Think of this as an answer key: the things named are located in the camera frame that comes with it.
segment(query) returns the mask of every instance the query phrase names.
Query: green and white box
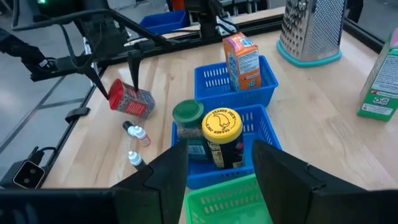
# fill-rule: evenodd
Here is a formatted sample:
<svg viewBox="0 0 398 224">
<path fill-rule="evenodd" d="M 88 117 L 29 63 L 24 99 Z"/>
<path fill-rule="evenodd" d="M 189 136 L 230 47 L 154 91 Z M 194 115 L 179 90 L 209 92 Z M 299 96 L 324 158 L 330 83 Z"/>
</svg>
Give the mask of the green and white box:
<svg viewBox="0 0 398 224">
<path fill-rule="evenodd" d="M 398 28 L 384 44 L 361 92 L 359 116 L 389 121 L 398 108 Z"/>
</svg>

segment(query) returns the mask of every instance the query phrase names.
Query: spice container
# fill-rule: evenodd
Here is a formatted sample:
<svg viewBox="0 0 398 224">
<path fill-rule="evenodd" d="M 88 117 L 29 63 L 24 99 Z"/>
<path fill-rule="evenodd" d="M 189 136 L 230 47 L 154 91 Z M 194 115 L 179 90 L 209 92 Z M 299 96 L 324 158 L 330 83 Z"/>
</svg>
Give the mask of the spice container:
<svg viewBox="0 0 398 224">
<path fill-rule="evenodd" d="M 135 92 L 134 87 L 116 79 L 109 89 L 109 106 L 112 110 L 147 119 L 155 108 L 155 99 L 146 90 Z"/>
<path fill-rule="evenodd" d="M 243 165 L 243 124 L 235 110 L 212 110 L 203 118 L 201 126 L 218 168 L 230 169 Z"/>
<path fill-rule="evenodd" d="M 196 100 L 184 100 L 173 109 L 179 141 L 187 141 L 188 156 L 198 162 L 211 162 L 211 151 L 203 137 L 201 121 L 204 106 Z"/>
</svg>

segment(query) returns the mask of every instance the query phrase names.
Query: wooden table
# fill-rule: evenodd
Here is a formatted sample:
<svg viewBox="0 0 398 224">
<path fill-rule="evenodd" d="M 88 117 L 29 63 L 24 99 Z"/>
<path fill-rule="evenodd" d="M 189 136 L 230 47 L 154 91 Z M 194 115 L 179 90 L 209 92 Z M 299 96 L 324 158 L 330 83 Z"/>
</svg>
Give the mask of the wooden table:
<svg viewBox="0 0 398 224">
<path fill-rule="evenodd" d="M 279 8 L 236 19 L 283 12 Z M 251 39 L 279 81 L 267 112 L 283 150 L 365 189 L 398 187 L 398 115 L 388 123 L 356 115 L 359 92 L 377 54 L 344 32 L 339 61 L 297 68 L 278 53 L 275 43 L 279 34 Z M 156 100 L 151 119 L 140 123 L 152 139 L 149 147 L 141 147 L 123 130 L 123 121 L 134 118 L 110 110 L 95 90 L 87 104 L 89 115 L 77 122 L 43 187 L 109 187 L 135 172 L 127 159 L 128 151 L 138 151 L 146 162 L 153 160 L 170 146 L 173 107 L 193 98 L 194 68 L 221 61 L 222 44 L 142 61 L 140 88 L 150 90 Z M 107 69 L 102 78 L 105 88 L 109 89 L 115 78 L 132 82 L 127 63 Z"/>
</svg>

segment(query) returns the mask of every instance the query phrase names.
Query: teal lid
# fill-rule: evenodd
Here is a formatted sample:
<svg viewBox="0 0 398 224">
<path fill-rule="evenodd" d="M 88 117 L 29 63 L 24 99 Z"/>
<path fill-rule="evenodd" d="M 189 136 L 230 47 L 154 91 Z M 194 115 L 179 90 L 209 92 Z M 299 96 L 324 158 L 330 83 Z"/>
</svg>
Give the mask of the teal lid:
<svg viewBox="0 0 398 224">
<path fill-rule="evenodd" d="M 390 54 L 392 54 L 392 55 L 398 55 L 398 48 L 392 49 L 392 50 L 390 51 Z"/>
<path fill-rule="evenodd" d="M 204 106 L 197 100 L 184 100 L 173 109 L 173 118 L 184 128 L 200 126 L 203 119 Z"/>
</svg>

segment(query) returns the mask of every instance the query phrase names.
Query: floor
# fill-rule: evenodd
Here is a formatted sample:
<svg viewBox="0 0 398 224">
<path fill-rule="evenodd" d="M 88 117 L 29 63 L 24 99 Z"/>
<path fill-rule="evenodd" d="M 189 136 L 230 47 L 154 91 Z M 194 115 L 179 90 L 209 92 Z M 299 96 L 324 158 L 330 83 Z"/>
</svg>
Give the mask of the floor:
<svg viewBox="0 0 398 224">
<path fill-rule="evenodd" d="M 132 4 L 129 0 L 109 0 L 112 8 Z M 285 1 L 273 0 L 271 7 L 283 6 Z M 139 22 L 149 14 L 164 11 L 164 1 L 143 3 L 120 10 L 122 14 Z M 8 29 L 10 18 L 0 17 L 0 27 Z M 398 26 L 396 0 L 364 0 L 359 25 L 385 39 Z M 73 48 L 83 50 L 80 34 L 73 25 L 67 25 Z M 13 32 L 25 42 L 38 46 L 47 56 L 68 54 L 65 40 L 57 26 Z M 35 146 L 56 146 L 68 124 L 64 117 L 79 107 L 90 89 L 90 81 L 74 74 L 33 83 L 26 68 L 17 58 L 0 54 L 0 178 L 17 161 L 25 159 Z"/>
</svg>

